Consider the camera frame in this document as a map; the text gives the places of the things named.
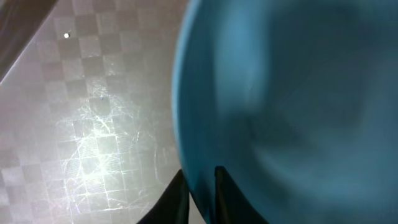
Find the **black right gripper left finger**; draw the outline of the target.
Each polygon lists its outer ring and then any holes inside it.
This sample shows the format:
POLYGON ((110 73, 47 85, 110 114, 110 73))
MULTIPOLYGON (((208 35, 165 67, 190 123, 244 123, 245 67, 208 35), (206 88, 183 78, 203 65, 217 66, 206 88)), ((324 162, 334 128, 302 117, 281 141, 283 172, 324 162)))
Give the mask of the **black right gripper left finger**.
POLYGON ((189 211, 190 192, 179 170, 160 199, 137 224, 188 224, 189 211))

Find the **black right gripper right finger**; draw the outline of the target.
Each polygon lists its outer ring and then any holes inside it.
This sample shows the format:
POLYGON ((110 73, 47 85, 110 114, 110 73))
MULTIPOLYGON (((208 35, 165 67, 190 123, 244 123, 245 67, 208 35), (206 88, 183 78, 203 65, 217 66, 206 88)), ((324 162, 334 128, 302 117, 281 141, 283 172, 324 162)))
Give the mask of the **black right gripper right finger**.
POLYGON ((269 224, 223 166, 215 167, 215 220, 219 224, 269 224))

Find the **dark blue plate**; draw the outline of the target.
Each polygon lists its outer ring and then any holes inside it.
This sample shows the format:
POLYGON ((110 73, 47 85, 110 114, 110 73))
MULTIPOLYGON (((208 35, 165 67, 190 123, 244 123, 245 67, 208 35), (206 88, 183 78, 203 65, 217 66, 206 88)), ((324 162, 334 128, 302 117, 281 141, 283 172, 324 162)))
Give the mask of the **dark blue plate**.
POLYGON ((397 222, 397 1, 190 1, 172 109, 207 223, 223 166, 270 223, 397 222))

